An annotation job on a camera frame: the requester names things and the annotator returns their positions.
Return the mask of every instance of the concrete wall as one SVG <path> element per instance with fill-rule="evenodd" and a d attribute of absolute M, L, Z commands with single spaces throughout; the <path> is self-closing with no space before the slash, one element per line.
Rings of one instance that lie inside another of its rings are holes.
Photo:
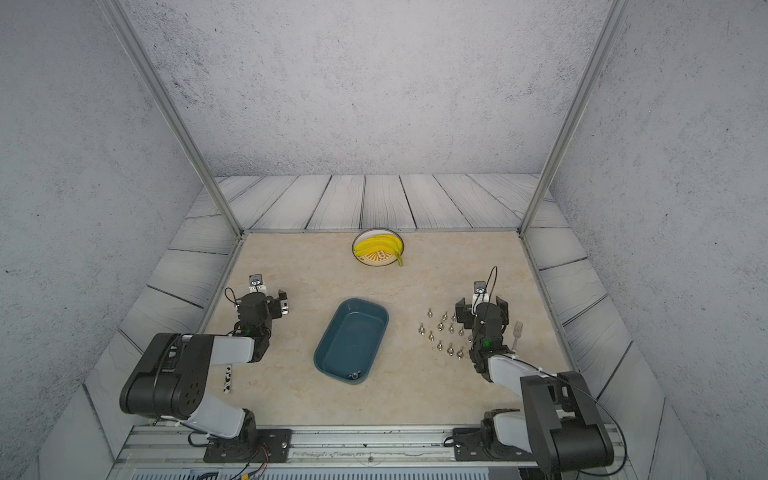
<path fill-rule="evenodd" d="M 552 191 L 713 478 L 768 471 L 768 3 L 634 0 Z"/>
<path fill-rule="evenodd" d="M 610 0 L 125 0 L 216 175 L 540 171 Z"/>
<path fill-rule="evenodd" d="M 0 478 L 14 478 L 200 181 L 94 0 L 5 2 L 0 62 Z"/>

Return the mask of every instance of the blue plastic tray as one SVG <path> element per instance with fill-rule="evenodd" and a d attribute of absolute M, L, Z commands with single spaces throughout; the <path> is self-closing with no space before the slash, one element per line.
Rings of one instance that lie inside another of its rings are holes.
<path fill-rule="evenodd" d="M 342 382 L 361 383 L 371 371 L 387 323 L 383 306 L 344 300 L 315 350 L 315 367 Z"/>

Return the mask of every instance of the banana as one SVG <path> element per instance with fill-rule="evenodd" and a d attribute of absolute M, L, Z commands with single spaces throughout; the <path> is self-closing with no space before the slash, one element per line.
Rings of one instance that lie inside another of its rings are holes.
<path fill-rule="evenodd" d="M 391 253 L 397 258 L 397 264 L 402 266 L 402 240 L 396 235 L 376 235 L 355 245 L 355 255 L 364 257 L 376 252 Z"/>

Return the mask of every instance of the white painted wood panel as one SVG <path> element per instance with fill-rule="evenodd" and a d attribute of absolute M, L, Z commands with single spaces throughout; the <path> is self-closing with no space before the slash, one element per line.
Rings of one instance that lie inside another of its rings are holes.
<path fill-rule="evenodd" d="M 607 294 L 589 260 L 541 271 L 558 320 L 564 323 Z"/>
<path fill-rule="evenodd" d="M 118 332 L 85 380 L 85 388 L 88 389 L 96 415 L 115 458 L 123 448 L 123 443 L 134 425 L 152 423 L 148 418 L 126 415 L 120 410 L 120 391 L 140 359 L 139 350 Z"/>
<path fill-rule="evenodd" d="M 470 174 L 474 181 L 523 218 L 531 201 L 536 180 L 527 174 Z"/>
<path fill-rule="evenodd" d="M 528 175 L 533 179 L 531 184 L 534 185 L 535 187 L 538 184 L 539 174 L 528 174 Z M 554 197 L 552 196 L 552 192 L 549 191 L 549 189 L 547 189 L 547 193 L 544 194 L 544 200 L 547 202 L 554 202 Z"/>
<path fill-rule="evenodd" d="M 624 321 L 606 296 L 563 329 L 587 386 L 597 395 L 629 347 L 631 338 Z"/>
<path fill-rule="evenodd" d="M 235 236 L 221 215 L 187 218 L 181 222 L 168 248 L 194 252 L 226 253 L 232 250 Z"/>
<path fill-rule="evenodd" d="M 664 403 L 650 480 L 707 480 L 707 470 L 669 401 Z"/>
<path fill-rule="evenodd" d="M 245 189 L 255 184 L 261 177 L 226 177 L 222 181 L 217 182 L 219 189 L 224 195 L 227 201 L 232 201 L 239 194 L 243 193 Z M 216 207 L 214 199 L 210 197 L 208 190 L 203 190 L 197 195 L 190 211 L 187 213 L 189 217 L 204 217 L 206 215 L 219 215 L 221 212 Z"/>
<path fill-rule="evenodd" d="M 432 175 L 400 175 L 416 228 L 469 228 L 464 214 Z"/>
<path fill-rule="evenodd" d="M 397 175 L 366 175 L 361 228 L 416 228 Z"/>
<path fill-rule="evenodd" d="M 334 175 L 307 225 L 308 229 L 360 228 L 363 175 Z"/>
<path fill-rule="evenodd" d="M 531 202 L 535 180 L 529 174 L 470 174 L 491 195 L 498 198 L 509 210 L 520 218 Z M 568 227 L 560 208 L 554 201 L 541 202 L 533 227 Z"/>
<path fill-rule="evenodd" d="M 258 184 L 249 187 L 230 202 L 230 208 L 244 229 L 253 224 L 280 198 L 296 180 L 294 176 L 265 177 Z"/>
<path fill-rule="evenodd" d="M 203 309 L 145 287 L 120 324 L 120 330 L 140 349 L 146 349 L 158 333 L 193 333 Z"/>
<path fill-rule="evenodd" d="M 526 239 L 539 269 L 587 258 L 570 228 L 531 228 Z"/>
<path fill-rule="evenodd" d="M 659 432 L 664 394 L 656 377 L 632 344 L 598 399 L 627 437 L 627 450 L 638 478 L 648 478 Z M 605 422 L 610 422 L 601 412 Z"/>
<path fill-rule="evenodd" d="M 112 457 L 82 386 L 40 448 L 39 460 L 41 480 L 107 478 Z"/>
<path fill-rule="evenodd" d="M 522 220 L 466 175 L 435 175 L 474 228 L 519 227 Z"/>
<path fill-rule="evenodd" d="M 285 193 L 253 225 L 254 230 L 306 228 L 330 175 L 303 175 L 298 177 Z"/>
<path fill-rule="evenodd" d="M 147 285 L 205 306 L 228 255 L 165 250 Z"/>

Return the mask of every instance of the fork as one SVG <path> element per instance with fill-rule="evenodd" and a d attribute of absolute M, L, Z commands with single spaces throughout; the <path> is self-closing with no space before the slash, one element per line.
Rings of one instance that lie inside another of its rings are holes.
<path fill-rule="evenodd" d="M 512 330 L 512 335 L 515 337 L 515 341 L 512 342 L 512 352 L 515 353 L 518 347 L 518 339 L 523 336 L 523 322 L 518 321 L 515 324 L 515 329 Z"/>

